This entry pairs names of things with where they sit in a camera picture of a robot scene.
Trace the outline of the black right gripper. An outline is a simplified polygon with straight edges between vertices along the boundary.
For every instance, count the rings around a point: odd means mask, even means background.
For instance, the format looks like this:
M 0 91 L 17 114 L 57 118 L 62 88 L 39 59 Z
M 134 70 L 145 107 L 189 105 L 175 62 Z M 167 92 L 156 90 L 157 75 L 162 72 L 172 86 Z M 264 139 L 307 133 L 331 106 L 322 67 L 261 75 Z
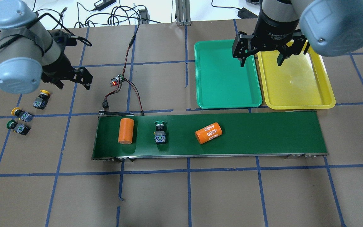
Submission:
M 291 0 L 260 0 L 260 12 L 251 35 L 238 32 L 232 45 L 232 57 L 244 67 L 246 58 L 259 52 L 277 50 L 277 65 L 292 55 L 306 54 L 310 48 L 306 36 L 297 29 L 300 14 Z

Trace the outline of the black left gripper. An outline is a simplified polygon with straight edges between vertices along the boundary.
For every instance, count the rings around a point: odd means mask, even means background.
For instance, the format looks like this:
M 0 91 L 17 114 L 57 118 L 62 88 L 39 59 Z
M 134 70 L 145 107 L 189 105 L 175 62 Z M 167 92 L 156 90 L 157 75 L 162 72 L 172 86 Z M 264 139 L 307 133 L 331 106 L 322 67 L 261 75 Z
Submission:
M 79 83 L 86 90 L 90 90 L 93 76 L 85 67 L 75 69 L 65 54 L 60 54 L 59 58 L 47 66 L 42 66 L 41 80 L 44 83 L 51 83 L 59 89 L 63 89 L 63 80 Z

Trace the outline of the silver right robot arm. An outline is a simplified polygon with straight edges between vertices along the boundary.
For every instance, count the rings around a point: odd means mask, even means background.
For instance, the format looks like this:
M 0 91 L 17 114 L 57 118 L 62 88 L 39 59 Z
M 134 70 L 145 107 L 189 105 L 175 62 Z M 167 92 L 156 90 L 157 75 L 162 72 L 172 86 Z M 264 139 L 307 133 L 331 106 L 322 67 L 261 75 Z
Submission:
M 232 56 L 243 67 L 259 52 L 278 51 L 277 65 L 311 47 L 341 56 L 363 47 L 363 0 L 261 0 L 251 35 L 238 32 Z

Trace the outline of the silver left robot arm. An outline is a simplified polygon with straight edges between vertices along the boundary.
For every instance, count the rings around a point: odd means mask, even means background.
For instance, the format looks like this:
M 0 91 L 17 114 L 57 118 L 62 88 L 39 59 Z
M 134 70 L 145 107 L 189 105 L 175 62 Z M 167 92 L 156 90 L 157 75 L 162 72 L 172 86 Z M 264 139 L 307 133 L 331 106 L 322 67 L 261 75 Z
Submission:
M 21 0 L 0 1 L 0 89 L 28 94 L 40 82 L 62 89 L 62 81 L 68 80 L 89 90 L 93 76 L 85 67 L 74 68 L 64 50 L 77 40 L 87 46 L 92 43 L 67 28 L 49 32 L 40 19 Z

